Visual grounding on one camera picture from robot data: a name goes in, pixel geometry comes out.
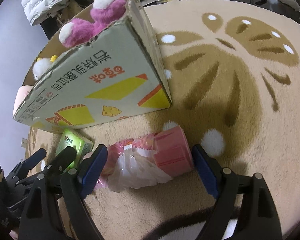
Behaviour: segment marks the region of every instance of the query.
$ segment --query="pink wrapper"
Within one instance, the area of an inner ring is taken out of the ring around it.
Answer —
[[[131,147],[155,150],[151,162],[155,162],[158,168],[171,177],[189,172],[194,167],[186,136],[181,127],[176,126],[160,133],[121,140],[107,147],[108,159],[95,188],[106,187],[107,178],[114,172],[120,154]]]

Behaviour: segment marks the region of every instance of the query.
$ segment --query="white stuffed toy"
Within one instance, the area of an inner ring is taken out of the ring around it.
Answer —
[[[38,58],[36,63],[34,63],[32,72],[35,80],[38,80],[49,68],[51,68],[52,63],[57,59],[56,55],[51,58]]]

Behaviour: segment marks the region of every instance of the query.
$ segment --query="rug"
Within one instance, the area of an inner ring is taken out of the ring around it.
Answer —
[[[300,221],[300,25],[225,0],[171,1],[146,13],[173,106],[79,132],[96,147],[179,124],[190,147],[200,143],[237,174],[263,174],[286,234]],[[43,147],[48,163],[59,139],[31,128],[26,155]],[[196,171],[122,193],[100,189],[85,202],[104,238],[121,240],[195,239],[214,205]]]

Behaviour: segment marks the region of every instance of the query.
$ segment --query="purple plush toy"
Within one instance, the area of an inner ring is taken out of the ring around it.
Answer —
[[[72,19],[61,28],[60,42],[63,46],[71,48],[89,41],[125,13],[125,4],[126,0],[94,0],[90,15],[95,22]]]

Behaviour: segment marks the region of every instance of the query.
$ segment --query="plastic bag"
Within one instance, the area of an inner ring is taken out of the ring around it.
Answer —
[[[104,166],[101,176],[110,175],[114,171],[114,167],[120,154],[127,148],[142,148],[145,150],[153,149],[154,133],[140,136],[139,138],[125,139],[108,147],[108,160]]]
[[[155,186],[172,180],[168,174],[154,163],[154,150],[129,148],[120,153],[114,172],[108,177],[111,191],[122,192],[129,187],[141,188]]]

